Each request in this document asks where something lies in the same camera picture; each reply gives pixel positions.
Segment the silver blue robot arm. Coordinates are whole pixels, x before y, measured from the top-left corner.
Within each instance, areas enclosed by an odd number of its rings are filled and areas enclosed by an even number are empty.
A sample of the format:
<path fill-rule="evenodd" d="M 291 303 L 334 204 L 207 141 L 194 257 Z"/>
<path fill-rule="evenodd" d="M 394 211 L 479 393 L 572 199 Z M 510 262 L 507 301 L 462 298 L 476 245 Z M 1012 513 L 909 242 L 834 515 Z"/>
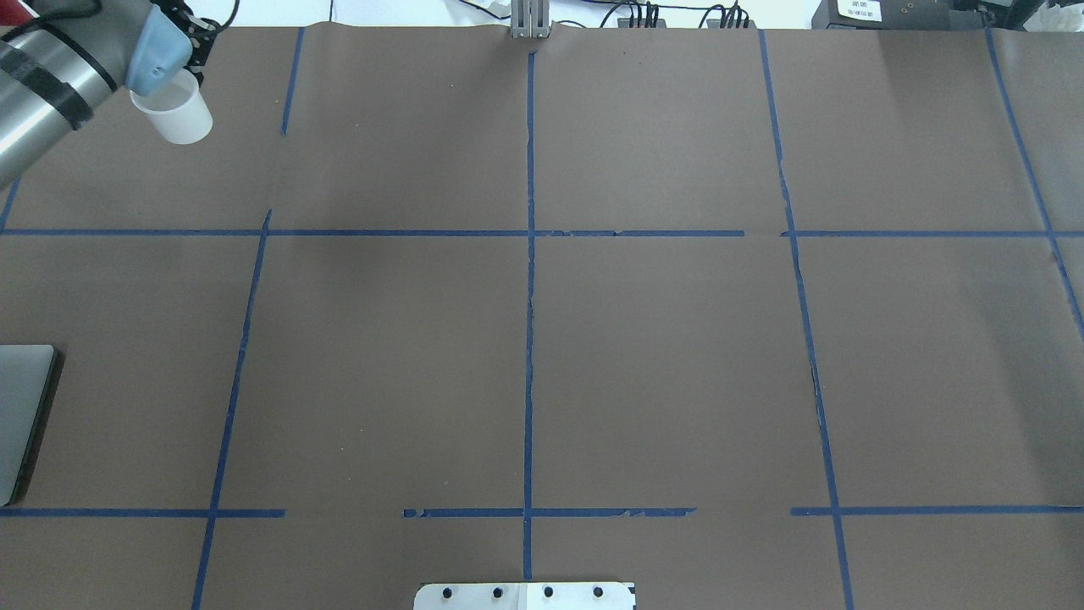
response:
<path fill-rule="evenodd" d="M 1 43 L 1 181 L 8 189 L 114 92 L 147 96 L 192 57 L 185 1 L 31 1 Z"/>

